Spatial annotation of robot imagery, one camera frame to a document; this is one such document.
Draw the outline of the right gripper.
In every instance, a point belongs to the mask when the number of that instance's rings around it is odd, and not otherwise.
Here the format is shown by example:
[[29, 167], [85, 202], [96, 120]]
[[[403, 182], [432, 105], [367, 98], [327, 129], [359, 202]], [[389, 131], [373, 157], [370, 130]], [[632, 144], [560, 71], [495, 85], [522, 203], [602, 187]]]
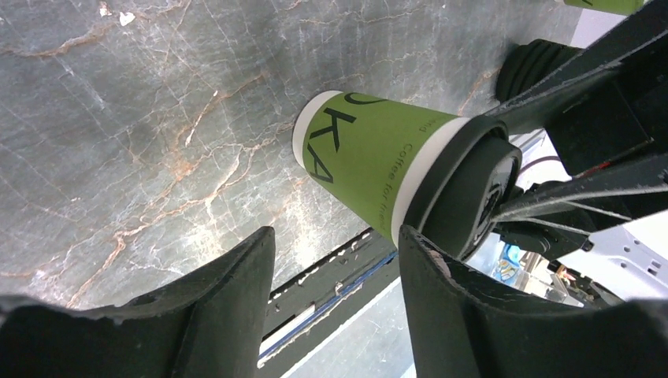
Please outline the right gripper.
[[489, 110], [512, 134], [548, 125], [570, 176], [501, 205], [498, 224], [597, 232], [667, 209], [667, 3], [650, 1], [530, 87]]

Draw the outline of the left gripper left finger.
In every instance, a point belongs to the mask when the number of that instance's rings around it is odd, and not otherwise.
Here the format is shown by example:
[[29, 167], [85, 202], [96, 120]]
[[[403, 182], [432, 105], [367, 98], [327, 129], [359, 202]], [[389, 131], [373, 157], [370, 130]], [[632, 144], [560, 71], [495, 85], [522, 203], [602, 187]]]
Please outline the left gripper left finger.
[[68, 309], [1, 298], [4, 377], [252, 377], [273, 279], [275, 232], [123, 306]]

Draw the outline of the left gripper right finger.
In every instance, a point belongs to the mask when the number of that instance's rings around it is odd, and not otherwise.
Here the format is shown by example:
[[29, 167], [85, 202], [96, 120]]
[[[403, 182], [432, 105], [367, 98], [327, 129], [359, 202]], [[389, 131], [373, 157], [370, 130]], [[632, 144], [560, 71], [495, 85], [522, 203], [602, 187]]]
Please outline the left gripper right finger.
[[419, 377], [664, 377], [667, 303], [582, 309], [446, 255], [410, 226], [399, 270]]

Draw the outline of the green paper coffee cup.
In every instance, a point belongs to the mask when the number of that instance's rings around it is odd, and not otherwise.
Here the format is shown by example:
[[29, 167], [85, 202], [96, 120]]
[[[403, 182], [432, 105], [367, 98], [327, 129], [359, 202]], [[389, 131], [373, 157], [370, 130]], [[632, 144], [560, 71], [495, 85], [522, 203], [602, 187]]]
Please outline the green paper coffee cup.
[[292, 147], [312, 179], [396, 243], [423, 179], [468, 122], [367, 94], [324, 91], [297, 116]]

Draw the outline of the black plastic cup lid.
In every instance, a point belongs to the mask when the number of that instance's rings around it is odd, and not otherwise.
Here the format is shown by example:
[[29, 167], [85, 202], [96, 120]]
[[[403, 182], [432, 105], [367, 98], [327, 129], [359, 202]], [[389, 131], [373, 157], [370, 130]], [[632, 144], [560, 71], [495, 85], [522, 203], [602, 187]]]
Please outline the black plastic cup lid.
[[436, 152], [403, 223], [465, 261], [492, 231], [492, 211], [510, 197], [522, 153], [506, 125], [488, 116], [465, 122]]

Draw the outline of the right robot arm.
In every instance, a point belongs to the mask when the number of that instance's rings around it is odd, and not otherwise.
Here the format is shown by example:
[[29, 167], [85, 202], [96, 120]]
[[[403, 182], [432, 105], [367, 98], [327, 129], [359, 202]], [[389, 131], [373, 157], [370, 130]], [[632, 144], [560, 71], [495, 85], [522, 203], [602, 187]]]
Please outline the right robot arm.
[[504, 61], [490, 111], [543, 129], [569, 179], [516, 190], [493, 215], [504, 242], [581, 274], [588, 293], [667, 296], [667, 259], [625, 225], [667, 215], [667, 4], [637, 1], [581, 49], [543, 39]]

